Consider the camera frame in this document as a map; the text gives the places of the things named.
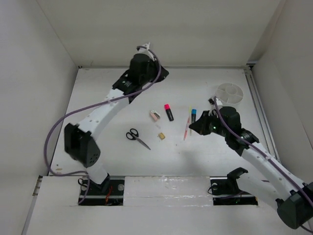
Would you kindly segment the yellow pen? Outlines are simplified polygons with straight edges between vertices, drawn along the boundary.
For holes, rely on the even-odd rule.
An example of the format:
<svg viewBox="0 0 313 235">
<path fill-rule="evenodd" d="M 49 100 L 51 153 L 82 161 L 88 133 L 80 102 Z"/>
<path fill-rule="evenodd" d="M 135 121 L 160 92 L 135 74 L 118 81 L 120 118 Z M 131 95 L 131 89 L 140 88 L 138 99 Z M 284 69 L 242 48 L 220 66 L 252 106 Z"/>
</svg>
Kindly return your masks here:
<svg viewBox="0 0 313 235">
<path fill-rule="evenodd" d="M 189 125 L 191 124 L 191 121 L 192 121 L 192 107 L 189 106 Z M 192 135 L 192 130 L 189 129 L 189 135 L 191 136 Z"/>
</svg>

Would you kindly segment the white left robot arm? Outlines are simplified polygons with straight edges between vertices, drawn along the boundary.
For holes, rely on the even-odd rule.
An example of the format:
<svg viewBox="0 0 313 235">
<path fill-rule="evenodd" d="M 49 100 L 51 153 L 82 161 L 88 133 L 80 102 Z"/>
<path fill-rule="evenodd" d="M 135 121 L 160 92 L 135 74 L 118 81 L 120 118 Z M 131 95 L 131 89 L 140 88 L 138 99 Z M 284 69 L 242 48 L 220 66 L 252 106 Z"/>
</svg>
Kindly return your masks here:
<svg viewBox="0 0 313 235">
<path fill-rule="evenodd" d="M 96 140 L 115 115 L 142 93 L 143 87 L 160 82 L 169 75 L 150 52 L 137 52 L 129 69 L 113 84 L 106 104 L 95 108 L 77 124 L 67 124 L 64 129 L 65 152 L 78 161 L 89 175 L 92 188 L 98 194 L 109 189 L 110 175 L 100 162 L 100 148 Z"/>
</svg>

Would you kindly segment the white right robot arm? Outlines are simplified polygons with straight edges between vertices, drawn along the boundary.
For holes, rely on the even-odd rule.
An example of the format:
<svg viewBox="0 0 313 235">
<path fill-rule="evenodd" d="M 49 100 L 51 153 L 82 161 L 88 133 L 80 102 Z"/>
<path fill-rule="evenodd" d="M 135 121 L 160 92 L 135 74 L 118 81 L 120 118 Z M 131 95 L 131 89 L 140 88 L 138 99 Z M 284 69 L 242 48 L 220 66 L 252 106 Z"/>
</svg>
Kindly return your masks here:
<svg viewBox="0 0 313 235">
<path fill-rule="evenodd" d="M 265 181 L 254 178 L 247 169 L 238 167 L 226 179 L 213 186 L 213 195 L 247 192 L 277 211 L 291 229 L 302 227 L 313 217 L 313 185 L 305 183 L 270 155 L 259 139 L 241 125 L 240 114 L 233 107 L 203 111 L 189 128 L 200 135 L 217 134 L 227 146 L 252 164 Z"/>
</svg>

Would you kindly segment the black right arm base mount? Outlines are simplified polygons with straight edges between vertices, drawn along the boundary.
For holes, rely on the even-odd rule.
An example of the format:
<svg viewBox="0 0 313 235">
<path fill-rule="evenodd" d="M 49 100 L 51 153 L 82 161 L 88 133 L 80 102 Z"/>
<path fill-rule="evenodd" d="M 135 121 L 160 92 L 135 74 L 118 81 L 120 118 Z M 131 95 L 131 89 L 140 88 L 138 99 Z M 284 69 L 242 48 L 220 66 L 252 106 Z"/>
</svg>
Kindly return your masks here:
<svg viewBox="0 0 313 235">
<path fill-rule="evenodd" d="M 238 206 L 252 205 L 257 206 L 257 198 L 245 191 L 239 189 L 237 179 L 241 175 L 248 173 L 242 167 L 239 167 L 226 176 L 210 177 L 210 186 L 207 193 L 212 195 L 214 206 Z"/>
</svg>

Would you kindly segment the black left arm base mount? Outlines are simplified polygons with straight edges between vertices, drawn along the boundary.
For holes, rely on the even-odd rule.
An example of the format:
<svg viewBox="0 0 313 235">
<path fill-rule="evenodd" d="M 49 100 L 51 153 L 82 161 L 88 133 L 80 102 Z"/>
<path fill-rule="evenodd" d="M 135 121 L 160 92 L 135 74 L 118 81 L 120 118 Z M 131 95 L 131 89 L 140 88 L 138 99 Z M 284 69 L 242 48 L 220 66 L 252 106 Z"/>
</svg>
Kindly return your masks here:
<svg viewBox="0 0 313 235">
<path fill-rule="evenodd" d="M 108 188 L 102 192 L 93 183 L 87 189 L 87 179 L 79 178 L 80 193 L 79 206 L 123 206 L 124 202 L 124 178 L 113 178 Z"/>
</svg>

